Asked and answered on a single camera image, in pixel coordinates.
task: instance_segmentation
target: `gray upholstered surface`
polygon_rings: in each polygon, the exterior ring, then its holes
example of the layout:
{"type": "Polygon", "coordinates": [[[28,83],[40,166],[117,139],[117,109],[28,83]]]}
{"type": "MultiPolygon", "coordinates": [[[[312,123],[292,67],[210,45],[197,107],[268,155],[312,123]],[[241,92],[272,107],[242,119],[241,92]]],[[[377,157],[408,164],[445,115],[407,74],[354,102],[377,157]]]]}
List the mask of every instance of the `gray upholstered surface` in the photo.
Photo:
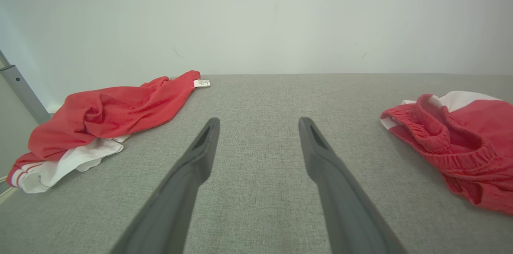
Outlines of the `gray upholstered surface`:
{"type": "Polygon", "coordinates": [[[200,188],[187,254],[327,254],[317,187],[304,169],[297,119],[311,117],[410,253],[506,254],[513,217],[451,194],[440,175],[379,123],[423,93],[467,90],[513,102],[513,77],[216,75],[170,123],[134,134],[123,152],[44,194],[0,205],[3,254],[107,253],[210,117],[221,134],[200,188]]]}

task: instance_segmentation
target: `white label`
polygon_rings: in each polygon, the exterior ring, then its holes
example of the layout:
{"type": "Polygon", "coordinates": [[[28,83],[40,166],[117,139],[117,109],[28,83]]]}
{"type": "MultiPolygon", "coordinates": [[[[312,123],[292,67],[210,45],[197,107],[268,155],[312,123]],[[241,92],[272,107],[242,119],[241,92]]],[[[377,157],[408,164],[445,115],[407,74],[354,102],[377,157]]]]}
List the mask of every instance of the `white label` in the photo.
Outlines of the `white label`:
{"type": "Polygon", "coordinates": [[[194,88],[198,87],[210,87],[210,81],[207,79],[195,79],[194,88]]]}

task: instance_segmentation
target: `red fabric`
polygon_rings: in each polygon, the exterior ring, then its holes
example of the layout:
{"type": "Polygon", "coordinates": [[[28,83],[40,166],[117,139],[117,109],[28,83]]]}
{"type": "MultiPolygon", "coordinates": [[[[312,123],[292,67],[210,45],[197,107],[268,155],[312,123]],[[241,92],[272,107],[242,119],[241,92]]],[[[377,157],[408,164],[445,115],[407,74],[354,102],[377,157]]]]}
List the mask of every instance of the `red fabric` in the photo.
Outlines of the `red fabric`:
{"type": "Polygon", "coordinates": [[[194,91],[200,72],[176,79],[160,77],[140,87],[114,87],[69,95],[50,121],[30,135],[31,153],[16,160],[9,172],[40,161],[59,161],[72,148],[95,138],[113,138],[147,130],[170,121],[194,91]]]}
{"type": "Polygon", "coordinates": [[[513,214],[513,106],[474,101],[448,111],[422,95],[416,104],[386,110],[401,125],[390,132],[442,174],[447,187],[473,205],[513,214]]]}

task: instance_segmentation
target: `white stripe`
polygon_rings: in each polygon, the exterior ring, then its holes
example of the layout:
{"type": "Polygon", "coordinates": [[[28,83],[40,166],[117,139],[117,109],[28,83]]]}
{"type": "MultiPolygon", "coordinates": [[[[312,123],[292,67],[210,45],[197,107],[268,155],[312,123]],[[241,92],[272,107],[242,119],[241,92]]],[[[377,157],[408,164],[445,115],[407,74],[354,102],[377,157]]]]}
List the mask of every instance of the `white stripe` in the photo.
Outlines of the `white stripe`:
{"type": "Polygon", "coordinates": [[[27,175],[27,173],[22,172],[22,173],[20,174],[20,178],[19,178],[19,179],[17,179],[17,180],[21,183],[21,182],[23,181],[23,179],[25,178],[25,176],[26,176],[26,175],[27,175]]]}
{"type": "Polygon", "coordinates": [[[19,187],[18,186],[18,183],[16,183],[16,181],[18,180],[18,176],[20,176],[21,174],[23,173],[22,170],[18,169],[14,172],[14,174],[12,175],[12,178],[11,178],[11,185],[14,186],[14,187],[19,187]]]}
{"type": "Polygon", "coordinates": [[[392,118],[387,117],[385,119],[381,119],[381,124],[387,129],[390,130],[390,128],[394,128],[395,126],[399,125],[396,123],[396,121],[392,120],[392,118]]]}
{"type": "Polygon", "coordinates": [[[30,164],[25,164],[22,166],[22,170],[24,171],[27,171],[28,168],[32,167],[32,166],[39,166],[41,165],[43,162],[37,162],[37,163],[30,163],[30,164]]]}

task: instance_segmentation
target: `white wall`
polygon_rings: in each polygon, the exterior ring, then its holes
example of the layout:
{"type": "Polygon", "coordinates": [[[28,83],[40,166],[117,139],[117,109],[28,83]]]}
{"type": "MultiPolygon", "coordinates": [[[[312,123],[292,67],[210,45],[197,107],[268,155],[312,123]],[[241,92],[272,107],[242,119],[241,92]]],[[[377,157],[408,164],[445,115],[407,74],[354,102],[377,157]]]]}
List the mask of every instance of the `white wall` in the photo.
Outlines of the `white wall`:
{"type": "Polygon", "coordinates": [[[47,107],[203,74],[513,74],[513,0],[0,0],[0,48],[47,107]]]}

